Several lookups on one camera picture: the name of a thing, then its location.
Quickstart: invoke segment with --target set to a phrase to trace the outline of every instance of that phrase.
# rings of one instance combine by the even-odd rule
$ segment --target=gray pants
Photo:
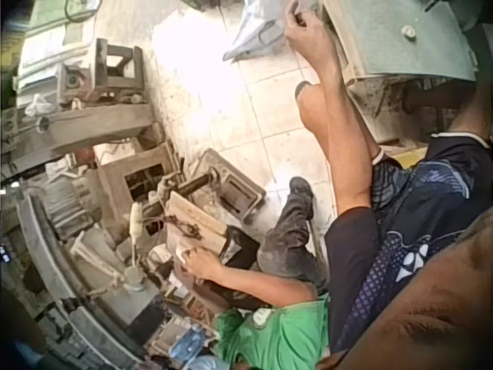
[[[327,292],[326,271],[323,263],[306,249],[311,207],[312,200],[306,194],[289,195],[275,228],[267,232],[257,251],[257,262],[266,274],[311,282],[320,295]]]

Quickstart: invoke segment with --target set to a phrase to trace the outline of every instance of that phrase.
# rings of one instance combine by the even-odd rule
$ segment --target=dark shorts
[[[468,134],[444,133],[432,139],[425,158],[410,169],[402,169],[396,160],[385,156],[374,164],[372,208],[344,212],[325,236],[330,264],[331,347],[339,339],[349,314],[354,314],[356,298],[358,303],[360,290],[368,283],[369,273],[374,272],[374,262],[384,242],[388,242],[389,231],[399,234],[400,244],[394,248],[397,250],[404,244],[416,244],[424,234],[430,239],[437,233],[446,234],[450,210],[467,210],[455,214],[457,220],[452,229],[464,230],[491,206],[493,160],[487,145]],[[391,268],[385,268],[388,274]],[[393,276],[384,282],[389,301],[407,283],[405,279],[395,281]],[[396,284],[397,288],[392,291],[389,284]]]

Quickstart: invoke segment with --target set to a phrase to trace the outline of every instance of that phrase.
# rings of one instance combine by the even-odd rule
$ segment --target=green t-shirt
[[[261,308],[242,318],[233,310],[217,318],[218,356],[230,364],[240,356],[263,370],[313,370],[327,347],[327,296],[284,308]]]

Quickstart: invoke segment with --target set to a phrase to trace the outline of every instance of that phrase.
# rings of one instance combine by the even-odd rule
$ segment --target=wire
[[[93,17],[94,15],[96,15],[96,13],[98,12],[98,10],[99,10],[99,8],[101,7],[101,4],[102,4],[102,0],[99,0],[99,4],[96,7],[96,9],[93,9],[93,10],[88,11],[89,14],[87,16],[81,17],[81,18],[73,18],[69,14],[69,2],[70,2],[70,0],[65,0],[65,6],[63,7],[63,11],[65,13],[65,17],[70,22],[72,22],[72,23],[83,23],[83,22],[87,21],[88,19],[90,19],[91,17]],[[85,4],[87,4],[87,2],[85,0],[82,0],[80,2],[74,2],[74,0],[72,0],[72,3],[79,4],[79,5],[85,5]]]

